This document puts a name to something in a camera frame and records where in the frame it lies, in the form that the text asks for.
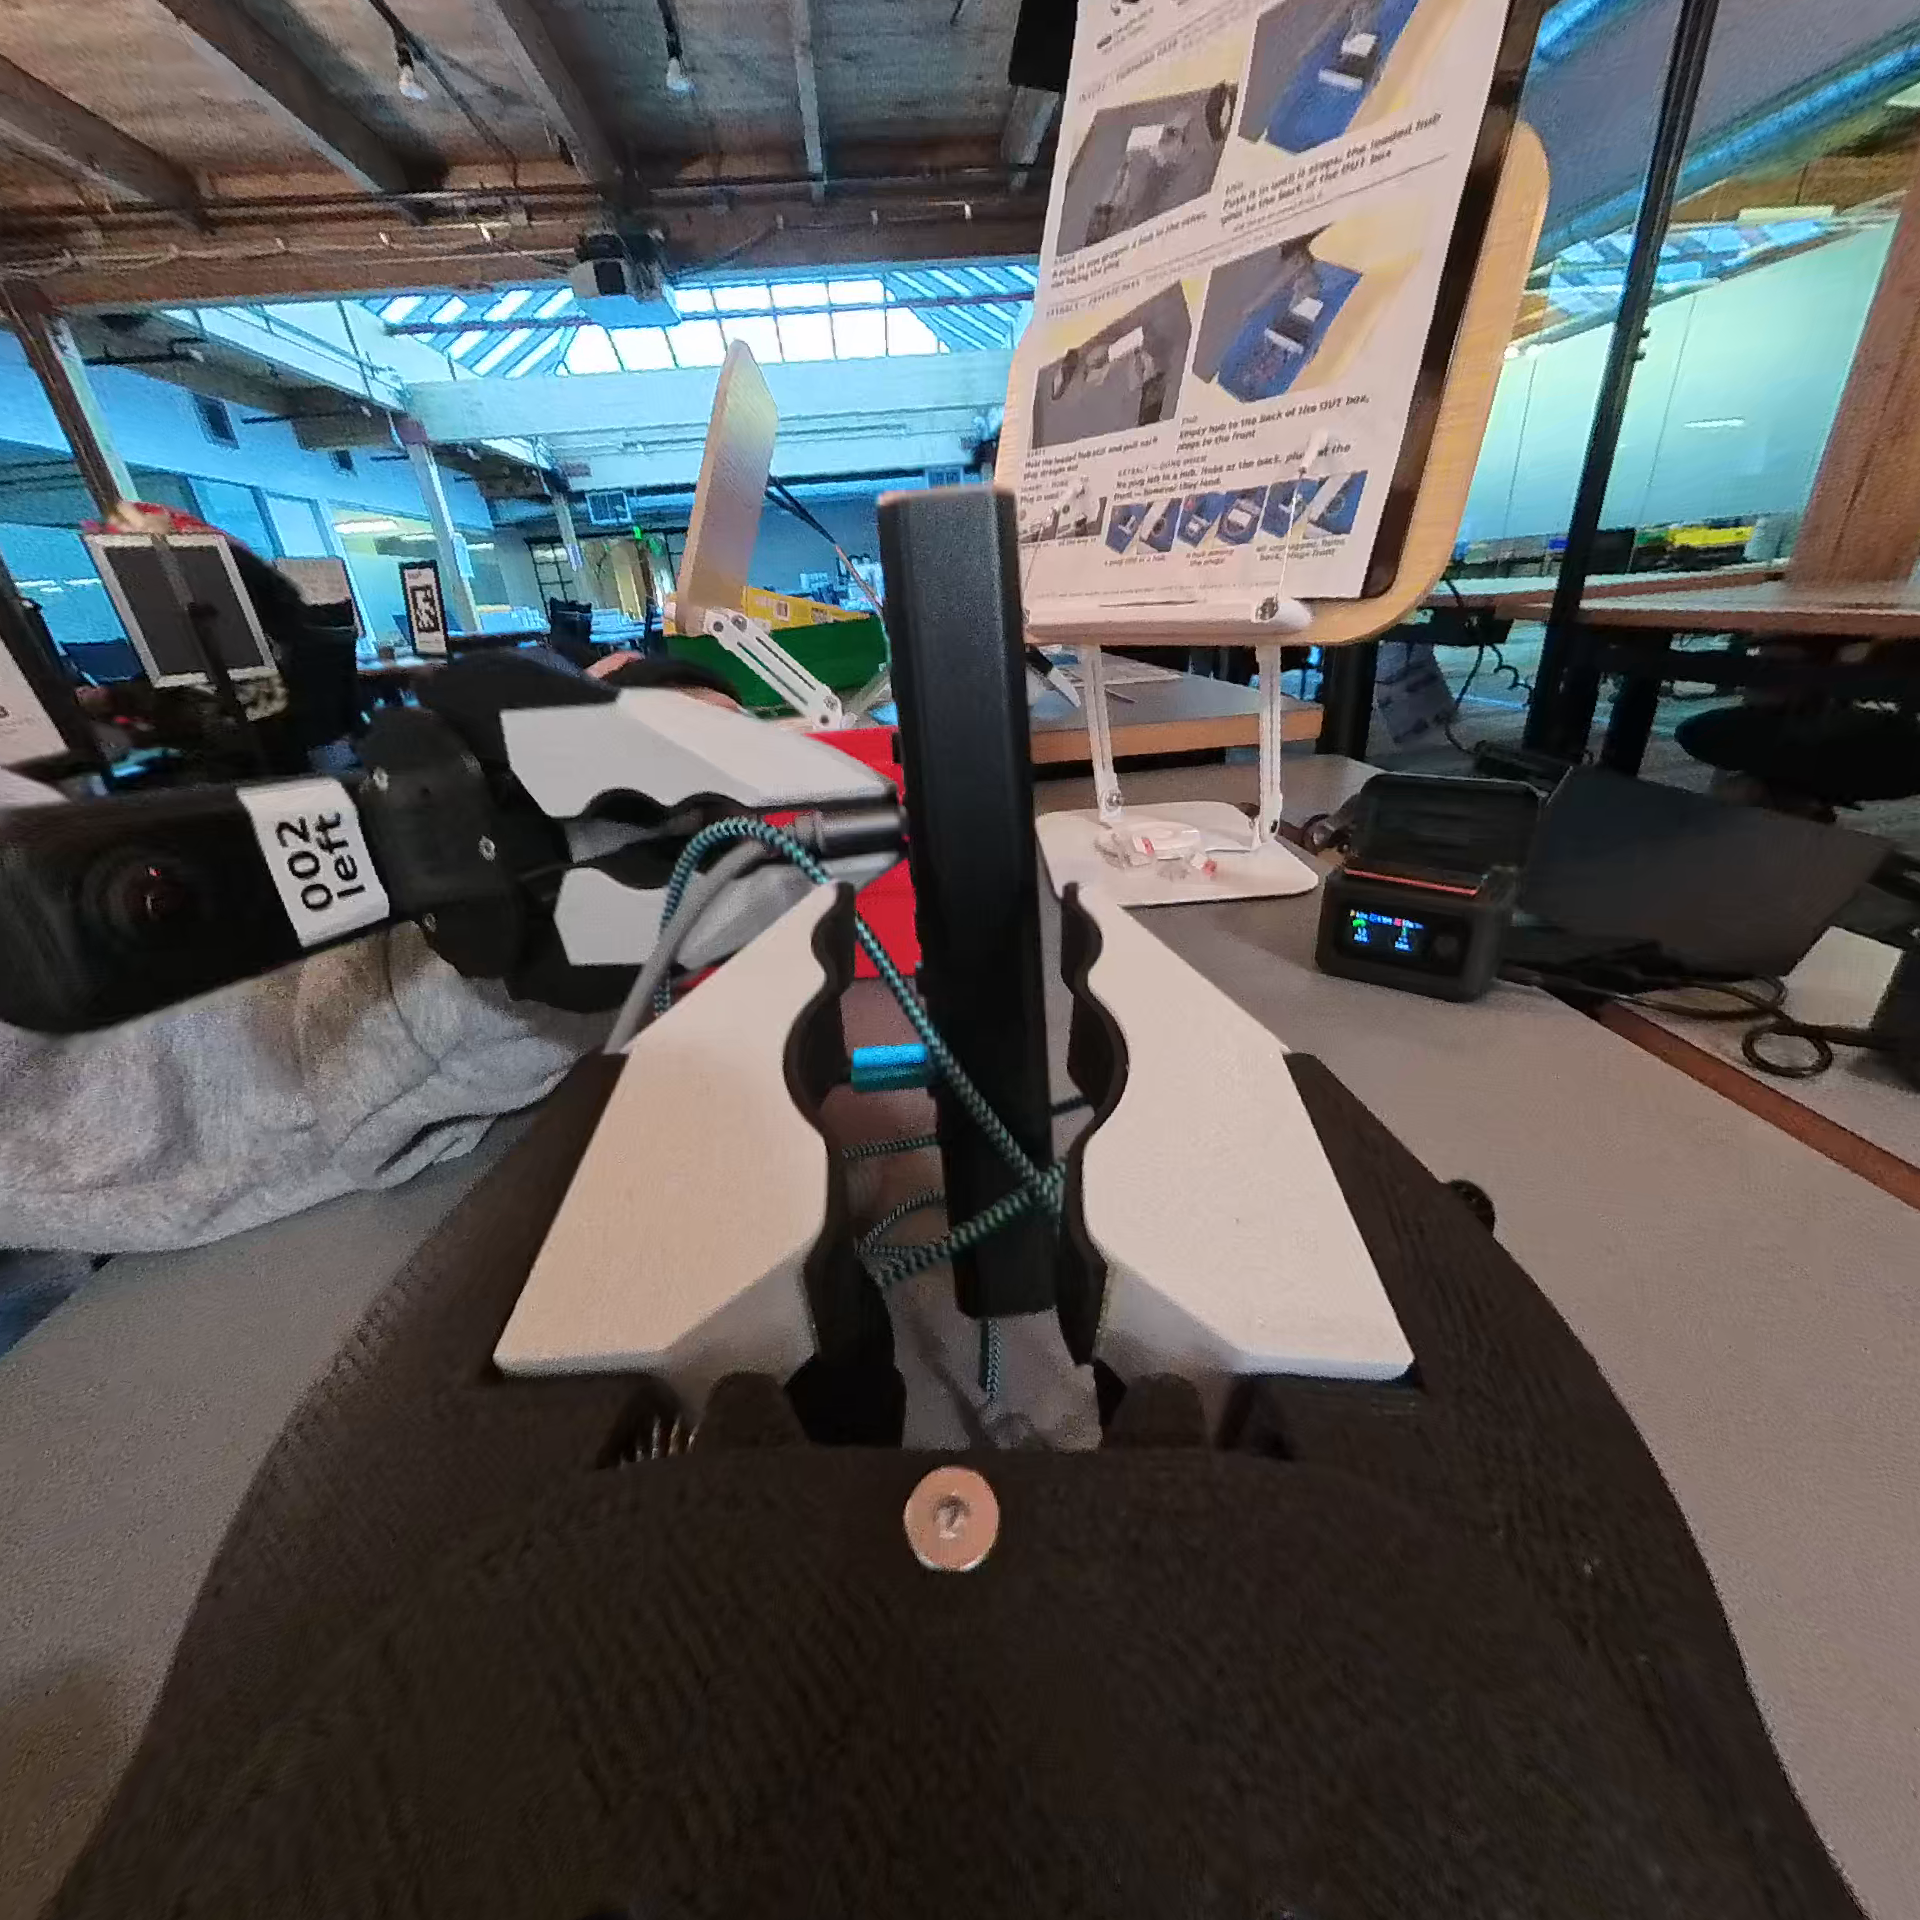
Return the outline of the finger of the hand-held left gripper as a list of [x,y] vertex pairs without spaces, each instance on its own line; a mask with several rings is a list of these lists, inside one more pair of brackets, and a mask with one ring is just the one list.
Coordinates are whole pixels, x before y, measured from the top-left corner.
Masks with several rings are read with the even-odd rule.
[[698,800],[755,814],[898,802],[887,778],[824,738],[692,696],[509,708],[501,736],[509,771],[558,823],[626,802],[660,814]]
[[[696,868],[681,886],[677,913],[692,906],[692,926],[677,958],[681,970],[725,962],[815,886],[793,862],[757,858],[718,888],[718,903],[698,904],[703,883],[720,866],[718,858]],[[639,888],[597,866],[568,873],[556,906],[566,960],[578,968],[639,968],[655,952],[662,924],[672,917],[666,895],[669,883]]]

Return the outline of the black device with display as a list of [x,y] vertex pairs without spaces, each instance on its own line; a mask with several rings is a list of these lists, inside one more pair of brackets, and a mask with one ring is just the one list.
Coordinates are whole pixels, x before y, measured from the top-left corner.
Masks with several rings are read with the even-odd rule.
[[1323,885],[1317,968],[1445,1001],[1486,996],[1539,811],[1522,780],[1377,774]]

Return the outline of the wooden desk with black legs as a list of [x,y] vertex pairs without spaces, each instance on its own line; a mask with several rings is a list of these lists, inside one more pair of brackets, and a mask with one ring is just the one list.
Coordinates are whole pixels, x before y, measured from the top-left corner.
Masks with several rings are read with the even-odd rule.
[[1914,704],[1917,581],[1810,587],[1783,564],[1602,573],[1562,631],[1557,586],[1535,578],[1442,581],[1423,608],[1492,642],[1517,623],[1548,638],[1533,669],[1525,749],[1635,777],[1669,684],[1727,693]]

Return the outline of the wooden post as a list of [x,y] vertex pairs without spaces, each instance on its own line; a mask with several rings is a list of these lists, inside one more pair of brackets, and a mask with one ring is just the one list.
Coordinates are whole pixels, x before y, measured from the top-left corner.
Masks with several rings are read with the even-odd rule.
[[1798,523],[1785,581],[1836,592],[1907,581],[1918,561],[1918,178]]

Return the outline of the black usb hub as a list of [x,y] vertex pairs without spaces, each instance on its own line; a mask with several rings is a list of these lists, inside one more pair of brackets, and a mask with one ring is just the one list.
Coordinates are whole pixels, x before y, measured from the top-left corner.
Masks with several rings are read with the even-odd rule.
[[1022,1167],[949,1086],[940,1158],[965,1228],[1053,1167],[1034,774],[1014,499],[898,491],[876,511],[907,800],[918,988]]

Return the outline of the person's left hand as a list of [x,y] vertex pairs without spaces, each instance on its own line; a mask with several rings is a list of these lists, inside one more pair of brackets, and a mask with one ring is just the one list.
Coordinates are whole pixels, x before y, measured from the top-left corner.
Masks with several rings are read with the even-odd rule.
[[588,679],[611,688],[669,688],[720,708],[740,708],[729,679],[712,667],[676,654],[645,654],[613,648],[584,667]]

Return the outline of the white ceiling device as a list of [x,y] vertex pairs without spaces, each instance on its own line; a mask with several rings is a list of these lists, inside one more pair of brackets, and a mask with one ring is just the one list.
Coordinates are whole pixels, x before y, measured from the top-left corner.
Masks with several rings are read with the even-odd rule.
[[587,309],[641,309],[663,301],[662,236],[647,227],[582,231],[574,246],[568,287]]

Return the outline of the white bordered black card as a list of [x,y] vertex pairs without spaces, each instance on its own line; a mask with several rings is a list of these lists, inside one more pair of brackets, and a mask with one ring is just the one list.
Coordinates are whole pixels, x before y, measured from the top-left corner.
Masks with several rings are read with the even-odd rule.
[[212,688],[280,672],[240,548],[222,532],[85,532],[139,672],[158,688]]

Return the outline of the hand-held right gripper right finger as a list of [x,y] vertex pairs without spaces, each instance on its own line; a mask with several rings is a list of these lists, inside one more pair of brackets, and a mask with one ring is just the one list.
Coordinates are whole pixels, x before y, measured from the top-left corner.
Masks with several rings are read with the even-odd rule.
[[1182,1378],[1221,1430],[1243,1383],[1402,1383],[1414,1348],[1294,1052],[1108,892],[1059,899],[1069,1081],[1058,1323],[1074,1363]]

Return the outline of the instruction board on white stand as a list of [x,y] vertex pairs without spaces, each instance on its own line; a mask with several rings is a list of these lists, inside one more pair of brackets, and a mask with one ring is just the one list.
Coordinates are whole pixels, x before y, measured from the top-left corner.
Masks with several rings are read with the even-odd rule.
[[[1522,1],[1083,3],[1040,287],[997,482],[1024,626],[1074,645],[1095,802],[1040,815],[1053,892],[1294,897],[1285,645],[1339,645],[1431,583],[1547,205],[1520,124]],[[1252,645],[1258,802],[1129,805],[1105,650]]]

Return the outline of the person's left forearm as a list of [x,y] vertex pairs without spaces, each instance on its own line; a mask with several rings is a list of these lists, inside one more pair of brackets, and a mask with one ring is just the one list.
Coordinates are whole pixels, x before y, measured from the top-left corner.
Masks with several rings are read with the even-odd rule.
[[468,980],[405,924],[123,1027],[4,1029],[8,1252],[155,1254],[460,1158],[611,1012]]

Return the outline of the green and yellow bin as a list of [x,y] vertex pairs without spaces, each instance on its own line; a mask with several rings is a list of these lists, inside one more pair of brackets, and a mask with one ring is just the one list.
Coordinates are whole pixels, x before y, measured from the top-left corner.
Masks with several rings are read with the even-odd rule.
[[895,698],[891,650],[879,614],[806,595],[743,587],[708,623],[669,623],[663,648],[720,675],[741,708],[815,731],[876,718]]

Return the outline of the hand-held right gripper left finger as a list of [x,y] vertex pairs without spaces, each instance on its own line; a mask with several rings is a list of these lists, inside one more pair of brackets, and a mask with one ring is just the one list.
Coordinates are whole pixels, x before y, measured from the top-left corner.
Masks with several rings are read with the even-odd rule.
[[850,885],[809,886],[620,1054],[494,1352],[509,1378],[637,1380],[617,1449],[688,1449],[736,1375],[812,1442],[902,1442],[895,1323],[828,1130],[854,919]]

